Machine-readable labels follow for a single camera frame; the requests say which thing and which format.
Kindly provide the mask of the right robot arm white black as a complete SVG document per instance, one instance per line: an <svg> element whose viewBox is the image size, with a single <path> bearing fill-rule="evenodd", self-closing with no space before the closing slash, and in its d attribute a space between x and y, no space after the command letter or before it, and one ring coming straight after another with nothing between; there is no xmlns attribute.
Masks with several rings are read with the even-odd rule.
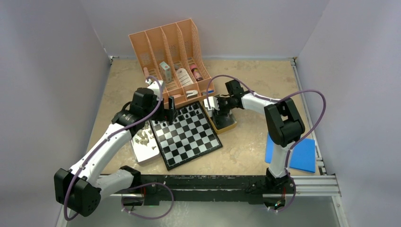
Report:
<svg viewBox="0 0 401 227"><path fill-rule="evenodd" d="M266 188L278 192L290 180L288 165L293 147L301 140L305 125L291 98L284 100L265 97L252 90L245 91L238 80L226 83L228 94L210 96L204 100L214 124L223 122L231 110L240 108L265 116L268 135L271 139L272 157L266 171Z"/></svg>

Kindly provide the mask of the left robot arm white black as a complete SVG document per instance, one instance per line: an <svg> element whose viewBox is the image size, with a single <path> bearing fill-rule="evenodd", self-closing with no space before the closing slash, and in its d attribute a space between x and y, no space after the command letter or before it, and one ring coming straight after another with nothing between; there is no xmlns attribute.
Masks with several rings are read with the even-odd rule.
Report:
<svg viewBox="0 0 401 227"><path fill-rule="evenodd" d="M101 139L76 164L65 170L60 168L54 175L56 201L63 205L66 221L77 215L87 217L98 207L102 199L115 192L126 190L136 193L143 187L161 186L170 193L172 190L161 182L143 182L139 171L123 166L115 173L100 177L101 172L117 151L128 143L150 120L172 122L175 107L163 105L163 88L141 87L130 102L115 114Z"/></svg>

